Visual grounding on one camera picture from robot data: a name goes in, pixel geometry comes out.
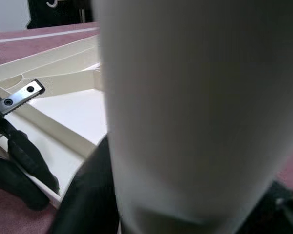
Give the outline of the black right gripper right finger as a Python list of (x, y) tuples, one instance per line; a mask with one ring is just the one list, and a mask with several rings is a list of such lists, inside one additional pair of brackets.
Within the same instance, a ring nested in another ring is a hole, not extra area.
[(293, 190), (274, 181), (235, 234), (293, 234)]

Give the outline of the white plastic table leg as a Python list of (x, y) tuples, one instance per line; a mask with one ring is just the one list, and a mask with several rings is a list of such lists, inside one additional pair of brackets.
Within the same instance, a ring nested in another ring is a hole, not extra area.
[(122, 234), (234, 234), (293, 151), (293, 0), (93, 0)]

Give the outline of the white plastic table top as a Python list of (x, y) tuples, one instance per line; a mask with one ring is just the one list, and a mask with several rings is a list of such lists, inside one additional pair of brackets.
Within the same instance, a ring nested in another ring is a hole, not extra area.
[(107, 133), (99, 37), (91, 36), (0, 65), (0, 96), (37, 79), (45, 93), (6, 116), (39, 149), (59, 191), (33, 181), (58, 207), (83, 161)]

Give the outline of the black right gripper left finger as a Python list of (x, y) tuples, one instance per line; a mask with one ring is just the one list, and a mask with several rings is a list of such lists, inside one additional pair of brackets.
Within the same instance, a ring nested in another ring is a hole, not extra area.
[(72, 179), (50, 234), (117, 234), (119, 213), (105, 136)]

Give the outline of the long white tape strip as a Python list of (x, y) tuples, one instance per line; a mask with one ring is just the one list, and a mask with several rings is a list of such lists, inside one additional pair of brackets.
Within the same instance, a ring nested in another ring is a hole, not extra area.
[(20, 41), (20, 40), (29, 40), (29, 39), (47, 38), (47, 37), (53, 37), (53, 36), (62, 36), (62, 35), (75, 34), (75, 33), (81, 33), (81, 32), (90, 32), (90, 31), (95, 31), (95, 30), (99, 30), (99, 27), (70, 30), (70, 31), (56, 32), (56, 33), (49, 33), (49, 34), (41, 34), (41, 35), (34, 35), (34, 36), (26, 36), (26, 37), (0, 39), (0, 43)]

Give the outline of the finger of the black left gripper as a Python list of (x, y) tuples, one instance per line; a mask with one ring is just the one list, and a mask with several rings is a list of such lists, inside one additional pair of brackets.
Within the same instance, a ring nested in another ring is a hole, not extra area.
[(49, 198), (12, 162), (0, 158), (0, 189), (20, 198), (31, 210), (43, 210)]
[(51, 173), (38, 148), (22, 131), (12, 131), (8, 138), (8, 153), (25, 171), (53, 192), (59, 192), (58, 179)]

